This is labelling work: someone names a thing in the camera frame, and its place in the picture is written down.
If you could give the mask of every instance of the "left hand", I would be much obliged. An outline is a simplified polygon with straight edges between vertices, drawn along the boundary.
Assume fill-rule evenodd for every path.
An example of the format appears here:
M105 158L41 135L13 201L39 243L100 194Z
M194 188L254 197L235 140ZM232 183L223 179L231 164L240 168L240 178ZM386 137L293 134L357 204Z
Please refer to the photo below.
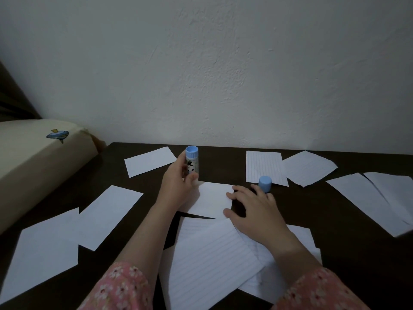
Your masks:
M166 206L171 210L178 210L189 198L194 181L198 179L198 173L191 173L185 177L187 165L186 155L183 151L163 175L161 189L156 203Z

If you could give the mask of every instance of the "right hand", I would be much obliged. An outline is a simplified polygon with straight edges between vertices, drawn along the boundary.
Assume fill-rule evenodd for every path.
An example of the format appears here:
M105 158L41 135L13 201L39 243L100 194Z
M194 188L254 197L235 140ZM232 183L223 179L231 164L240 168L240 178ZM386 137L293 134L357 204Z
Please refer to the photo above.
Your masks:
M234 193L227 192L228 198L240 201L246 211L246 217L240 217L230 209L224 209L225 217L242 233L263 244L267 248L276 242L286 242L295 237L288 229L276 200L271 193L265 194L260 187L252 184L254 194L243 186L233 186Z

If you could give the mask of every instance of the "white wall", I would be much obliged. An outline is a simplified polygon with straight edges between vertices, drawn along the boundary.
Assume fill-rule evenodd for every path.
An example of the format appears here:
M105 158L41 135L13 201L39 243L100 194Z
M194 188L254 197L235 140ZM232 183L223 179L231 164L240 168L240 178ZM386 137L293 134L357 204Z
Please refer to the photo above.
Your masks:
M413 154L413 0L0 0L44 118L106 140Z

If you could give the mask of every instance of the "blue cap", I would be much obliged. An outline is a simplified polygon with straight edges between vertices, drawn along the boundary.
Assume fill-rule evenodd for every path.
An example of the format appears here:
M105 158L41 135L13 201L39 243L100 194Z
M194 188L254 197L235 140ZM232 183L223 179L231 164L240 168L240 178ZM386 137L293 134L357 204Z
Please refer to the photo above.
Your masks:
M258 181L258 186L263 190L263 192L267 193L271 190L271 184L273 180L270 176L261 176Z
M198 157L198 147L196 146L189 146L186 147L186 156L190 159L195 159Z

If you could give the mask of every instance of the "glue stick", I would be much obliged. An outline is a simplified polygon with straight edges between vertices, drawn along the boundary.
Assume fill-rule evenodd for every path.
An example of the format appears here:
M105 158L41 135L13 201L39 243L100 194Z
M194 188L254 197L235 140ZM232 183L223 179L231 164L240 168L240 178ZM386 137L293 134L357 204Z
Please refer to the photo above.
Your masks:
M198 163L198 147L189 146L186 147L186 164L188 165L188 174L193 172L199 173Z

